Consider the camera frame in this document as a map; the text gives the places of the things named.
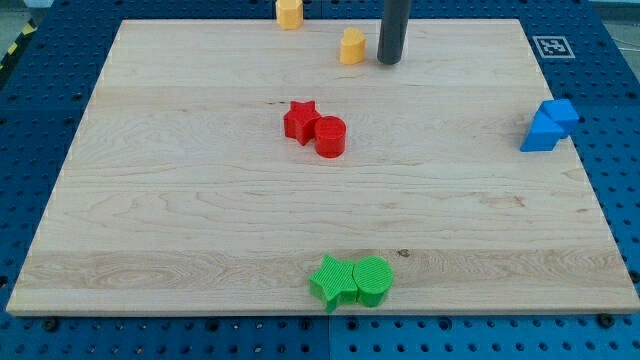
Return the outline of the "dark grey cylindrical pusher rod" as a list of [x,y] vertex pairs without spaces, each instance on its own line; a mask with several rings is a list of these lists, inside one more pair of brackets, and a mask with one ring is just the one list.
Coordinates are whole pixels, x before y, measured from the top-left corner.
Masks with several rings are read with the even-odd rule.
[[402,58],[411,0],[385,0],[379,33],[377,59],[385,65]]

